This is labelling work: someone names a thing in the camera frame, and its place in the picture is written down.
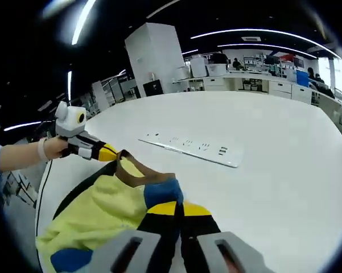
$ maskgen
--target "power outlet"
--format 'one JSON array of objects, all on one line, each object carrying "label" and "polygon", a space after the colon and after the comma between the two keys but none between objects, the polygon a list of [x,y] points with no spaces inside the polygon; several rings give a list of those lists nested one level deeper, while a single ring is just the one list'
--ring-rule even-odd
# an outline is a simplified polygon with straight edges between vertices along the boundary
[{"label": "power outlet", "polygon": [[244,156],[243,146],[233,139],[220,144],[216,138],[198,141],[197,138],[182,138],[168,133],[149,133],[139,140],[233,168],[240,165]]}]

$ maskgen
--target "blue box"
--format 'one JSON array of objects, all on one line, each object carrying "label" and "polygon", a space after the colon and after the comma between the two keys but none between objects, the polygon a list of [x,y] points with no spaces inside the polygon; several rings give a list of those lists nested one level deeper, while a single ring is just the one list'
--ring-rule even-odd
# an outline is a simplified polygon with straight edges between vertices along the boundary
[{"label": "blue box", "polygon": [[301,70],[296,70],[296,79],[297,79],[297,84],[301,86],[306,86],[308,87],[308,73],[301,71]]}]

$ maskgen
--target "black ceiling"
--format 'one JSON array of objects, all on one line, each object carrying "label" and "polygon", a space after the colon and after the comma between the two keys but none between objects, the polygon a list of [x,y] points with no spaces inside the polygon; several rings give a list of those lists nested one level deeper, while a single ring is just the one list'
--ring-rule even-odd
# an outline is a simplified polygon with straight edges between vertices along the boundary
[{"label": "black ceiling", "polygon": [[[72,1],[55,16],[40,20],[48,1],[11,1],[0,7],[0,124],[8,127],[44,120],[37,109],[67,93],[67,72],[72,70],[72,96],[90,90],[92,82],[131,70],[124,40],[144,22],[176,27],[182,51],[217,51],[217,45],[242,43],[252,32],[190,37],[231,28],[267,28],[291,32],[326,44],[324,32],[297,1],[180,0],[150,19],[146,17],[170,0],[97,0],[77,45],[71,46],[73,22],[86,0]],[[263,43],[306,51],[314,46],[283,35],[255,33]],[[9,131],[16,139],[30,129]]]}]

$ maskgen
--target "yellow cloth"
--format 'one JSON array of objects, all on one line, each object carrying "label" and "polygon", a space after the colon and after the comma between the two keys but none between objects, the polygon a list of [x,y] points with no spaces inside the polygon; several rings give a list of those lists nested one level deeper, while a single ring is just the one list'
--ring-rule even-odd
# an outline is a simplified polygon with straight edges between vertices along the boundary
[{"label": "yellow cloth", "polygon": [[[121,165],[129,174],[143,176],[126,158]],[[144,185],[132,188],[116,176],[100,176],[37,237],[50,272],[55,272],[50,257],[61,249],[94,250],[124,229],[137,229],[147,213],[143,192]]]}]

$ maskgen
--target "desk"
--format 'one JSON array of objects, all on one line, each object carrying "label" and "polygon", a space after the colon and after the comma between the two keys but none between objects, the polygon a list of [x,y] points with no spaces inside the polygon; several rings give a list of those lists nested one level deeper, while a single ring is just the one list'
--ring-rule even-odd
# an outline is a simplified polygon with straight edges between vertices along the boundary
[{"label": "desk", "polygon": [[[222,231],[260,251],[275,272],[318,272],[342,242],[342,135],[317,107],[247,92],[174,93],[114,105],[86,129],[154,170],[176,173],[185,198],[208,208]],[[232,136],[244,145],[243,162],[228,168],[137,140],[157,130]],[[38,234],[103,165],[70,155],[48,174],[48,164]]]},{"label": "desk", "polygon": [[[266,75],[263,72],[232,71],[223,76],[187,78],[184,80],[177,81],[175,83],[202,80],[204,82],[204,88],[206,91],[214,91],[214,90],[235,91],[237,90],[237,91],[243,91],[243,92],[251,92],[248,90],[241,90],[243,87],[242,80],[241,80],[242,78],[253,78],[256,80],[262,80],[262,90],[264,93],[272,94],[274,96],[289,98],[292,100],[303,101],[308,104],[311,103],[311,94],[312,92],[314,92],[315,94],[320,95],[319,107],[323,109],[326,115],[328,115],[330,118],[333,117],[333,112],[339,111],[340,107],[342,106],[342,103],[339,100],[333,99],[321,92],[318,92],[317,90],[313,90],[305,86],[300,86],[297,83],[291,82],[285,78],[275,77],[272,75]],[[284,88],[276,89],[275,88],[276,85],[289,86],[289,91],[288,91],[289,94],[285,93],[286,90]]]}]

